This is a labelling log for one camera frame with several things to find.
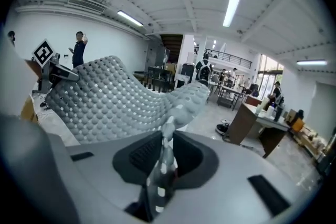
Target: railing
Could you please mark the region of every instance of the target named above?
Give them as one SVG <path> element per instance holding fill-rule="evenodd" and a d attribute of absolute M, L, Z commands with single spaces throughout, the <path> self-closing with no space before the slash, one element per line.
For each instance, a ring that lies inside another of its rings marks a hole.
<path fill-rule="evenodd" d="M 198 48 L 197 47 L 194 47 L 194 52 L 195 52 L 195 54 L 198 54 Z M 226 53 L 221 52 L 221 51 L 205 49 L 204 54 L 208 54 L 209 57 L 213 57 L 213 58 L 216 58 L 216 59 L 219 59 L 219 60 L 231 62 L 231 63 L 234 63 L 234 64 L 239 65 L 239 66 L 243 66 L 243 67 L 246 67 L 246 68 L 251 68 L 251 64 L 252 64 L 251 61 L 243 59 L 241 57 L 231 55 L 231 54 L 226 54 Z"/>

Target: staircase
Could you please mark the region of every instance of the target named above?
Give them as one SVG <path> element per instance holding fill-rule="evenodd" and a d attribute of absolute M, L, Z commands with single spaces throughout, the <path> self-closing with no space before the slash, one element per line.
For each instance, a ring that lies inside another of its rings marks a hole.
<path fill-rule="evenodd" d="M 170 50 L 168 61 L 177 62 L 181 50 L 183 35 L 161 35 L 163 45 Z"/>

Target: fluorescent light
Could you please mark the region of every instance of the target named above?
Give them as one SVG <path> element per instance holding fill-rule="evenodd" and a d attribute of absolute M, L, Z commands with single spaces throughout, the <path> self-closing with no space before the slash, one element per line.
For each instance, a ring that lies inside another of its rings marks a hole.
<path fill-rule="evenodd" d="M 227 10 L 226 10 L 226 14 L 225 14 L 225 18 L 224 18 L 224 22 L 223 22 L 223 26 L 225 27 L 229 27 L 233 16 L 235 16 L 236 13 L 236 9 L 238 7 L 240 0 L 229 0 L 229 4 L 227 5 Z"/>
<path fill-rule="evenodd" d="M 306 60 L 306 61 L 297 61 L 300 66 L 325 66 L 327 61 L 325 60 Z"/>
<path fill-rule="evenodd" d="M 136 19 L 132 18 L 131 16 L 127 15 L 125 12 L 123 11 L 118 11 L 118 14 L 124 18 L 126 18 L 127 20 L 130 20 L 131 22 L 133 22 L 134 24 L 136 24 L 137 26 L 143 26 L 143 24 L 139 21 L 137 21 Z"/>

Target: window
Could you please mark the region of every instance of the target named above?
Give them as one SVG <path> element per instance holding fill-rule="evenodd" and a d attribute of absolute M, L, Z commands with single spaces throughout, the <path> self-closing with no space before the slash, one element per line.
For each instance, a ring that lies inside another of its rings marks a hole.
<path fill-rule="evenodd" d="M 259 85 L 259 98 L 263 99 L 274 91 L 274 83 L 282 81 L 284 66 L 266 55 L 261 55 L 256 84 Z"/>
<path fill-rule="evenodd" d="M 274 61 L 273 59 L 267 57 L 266 60 L 266 71 L 277 70 L 278 69 L 278 62 Z"/>
<path fill-rule="evenodd" d="M 267 59 L 266 55 L 261 55 L 259 71 L 264 71 L 265 70 L 266 59 Z"/>

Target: air conditioner vent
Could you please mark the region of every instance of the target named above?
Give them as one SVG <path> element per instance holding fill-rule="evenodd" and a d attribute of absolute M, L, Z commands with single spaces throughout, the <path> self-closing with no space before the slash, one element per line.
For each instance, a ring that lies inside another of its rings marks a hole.
<path fill-rule="evenodd" d="M 104 6 L 90 0 L 69 0 L 68 4 L 72 6 L 90 9 L 99 13 L 103 13 L 105 10 Z"/>

